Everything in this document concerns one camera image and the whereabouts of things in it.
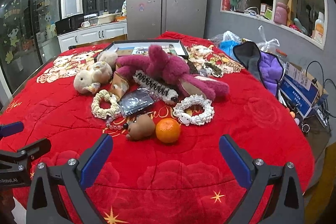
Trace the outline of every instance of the blue gripper pad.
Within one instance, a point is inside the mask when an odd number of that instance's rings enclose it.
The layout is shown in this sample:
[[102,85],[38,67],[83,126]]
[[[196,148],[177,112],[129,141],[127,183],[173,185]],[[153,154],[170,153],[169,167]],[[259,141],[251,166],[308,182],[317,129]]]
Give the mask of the blue gripper pad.
[[108,134],[102,134],[98,141],[80,156],[77,175],[83,190],[93,185],[112,148],[112,137]]
[[16,133],[21,132],[25,127],[23,122],[12,122],[9,124],[1,125],[0,127],[0,137],[8,137]]
[[241,187],[250,189],[255,178],[253,159],[246,150],[239,148],[230,135],[219,139],[219,150]]

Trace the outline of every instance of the white cabinet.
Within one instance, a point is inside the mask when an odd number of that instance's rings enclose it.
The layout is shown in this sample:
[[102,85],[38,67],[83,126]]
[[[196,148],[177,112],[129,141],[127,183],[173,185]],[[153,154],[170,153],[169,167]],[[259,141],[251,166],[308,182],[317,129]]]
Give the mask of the white cabinet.
[[58,37],[59,47],[61,52],[65,52],[69,49],[69,46],[78,44],[77,32],[71,32]]
[[123,34],[127,34],[126,22],[101,26],[102,39],[109,39]]
[[102,39],[100,27],[79,30],[77,31],[77,36],[79,44],[95,42]]

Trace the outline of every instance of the pink plush toy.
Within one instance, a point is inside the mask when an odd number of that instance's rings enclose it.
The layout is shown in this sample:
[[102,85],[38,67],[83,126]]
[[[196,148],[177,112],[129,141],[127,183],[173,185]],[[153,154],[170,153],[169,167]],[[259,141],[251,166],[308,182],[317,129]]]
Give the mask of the pink plush toy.
[[189,74],[189,66],[178,56],[165,53],[161,46],[151,45],[149,56],[129,55],[116,60],[119,67],[116,72],[127,81],[133,79],[137,70],[142,70],[154,79],[163,79],[167,84],[176,85],[184,96],[202,95],[214,100],[216,96],[223,97],[229,93],[227,83]]

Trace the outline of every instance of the black and white hair clip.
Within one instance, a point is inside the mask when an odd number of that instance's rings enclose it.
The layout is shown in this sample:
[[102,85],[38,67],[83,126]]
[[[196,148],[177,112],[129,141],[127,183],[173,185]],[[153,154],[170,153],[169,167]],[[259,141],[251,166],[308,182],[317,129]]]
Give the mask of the black and white hair clip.
[[175,90],[166,87],[165,85],[155,81],[147,76],[142,70],[137,70],[133,75],[134,81],[144,88],[158,95],[166,104],[174,105],[178,102],[178,94]]

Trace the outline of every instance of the red tablecloth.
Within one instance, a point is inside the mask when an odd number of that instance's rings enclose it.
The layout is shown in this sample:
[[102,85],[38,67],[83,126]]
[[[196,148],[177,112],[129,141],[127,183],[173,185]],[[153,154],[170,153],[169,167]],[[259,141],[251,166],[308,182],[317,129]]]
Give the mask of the red tablecloth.
[[[172,32],[161,38],[181,39],[186,46],[211,45],[208,40]],[[221,78],[231,91],[227,101],[213,102],[213,120],[200,127],[182,126],[181,136],[174,145],[164,145],[155,136],[130,142],[124,135],[106,130],[105,121],[91,114],[92,95],[78,94],[73,88],[73,76],[69,77],[93,62],[92,51],[104,47],[62,53],[56,64],[47,65],[27,83],[0,117],[1,123],[22,121],[25,125],[23,132],[0,141],[2,150],[14,151],[43,137],[51,140],[51,151],[34,161],[31,175],[38,162],[63,164],[71,157],[78,157],[103,132],[109,133],[113,136],[113,151],[95,185],[87,189],[106,221],[222,224],[245,192],[218,149],[219,137],[228,133],[253,158],[262,158],[271,165],[292,161],[302,190],[306,189],[314,167],[308,142],[284,107],[244,69]],[[171,107],[162,101],[151,111],[155,122],[172,117]],[[28,190],[14,190],[14,196],[23,205]],[[270,191],[270,187],[266,189],[252,223],[260,218]],[[73,221],[79,223],[64,188],[61,193]]]

